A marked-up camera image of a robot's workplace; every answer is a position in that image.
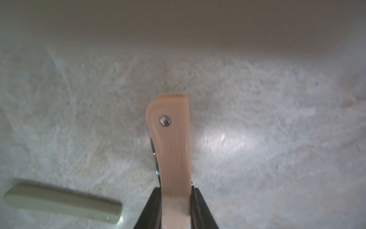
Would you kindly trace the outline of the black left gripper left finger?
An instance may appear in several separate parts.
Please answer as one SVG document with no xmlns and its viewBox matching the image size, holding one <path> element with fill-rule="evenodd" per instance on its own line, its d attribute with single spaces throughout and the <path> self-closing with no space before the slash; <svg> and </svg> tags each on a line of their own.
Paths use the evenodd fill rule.
<svg viewBox="0 0 366 229">
<path fill-rule="evenodd" d="M 134 229 L 162 228 L 162 195 L 161 188 L 154 188 L 139 216 Z"/>
</svg>

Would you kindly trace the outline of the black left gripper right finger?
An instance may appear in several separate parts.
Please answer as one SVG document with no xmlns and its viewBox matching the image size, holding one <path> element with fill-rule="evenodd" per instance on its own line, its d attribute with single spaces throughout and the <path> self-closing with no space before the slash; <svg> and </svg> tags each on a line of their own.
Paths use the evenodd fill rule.
<svg viewBox="0 0 366 229">
<path fill-rule="evenodd" d="M 194 186 L 192 186 L 190 205 L 192 229 L 219 229 L 202 193 Z"/>
</svg>

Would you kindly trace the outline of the pink folding knife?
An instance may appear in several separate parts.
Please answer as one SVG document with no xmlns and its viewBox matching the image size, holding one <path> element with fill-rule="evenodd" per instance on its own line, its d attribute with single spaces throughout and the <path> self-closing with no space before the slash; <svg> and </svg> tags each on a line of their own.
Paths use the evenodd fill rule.
<svg viewBox="0 0 366 229">
<path fill-rule="evenodd" d="M 185 94 L 155 98 L 146 111 L 160 172 L 162 228 L 186 229 L 190 223 L 190 109 Z"/>
</svg>

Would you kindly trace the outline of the olive folding knife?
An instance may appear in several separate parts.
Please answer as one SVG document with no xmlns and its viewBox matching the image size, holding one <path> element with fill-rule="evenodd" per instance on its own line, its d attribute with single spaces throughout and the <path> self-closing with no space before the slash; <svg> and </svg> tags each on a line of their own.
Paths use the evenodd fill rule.
<svg viewBox="0 0 366 229">
<path fill-rule="evenodd" d="M 3 201 L 14 208 L 35 210 L 80 217 L 100 222 L 119 222 L 123 204 L 121 202 L 30 183 L 18 183 L 3 196 Z"/>
</svg>

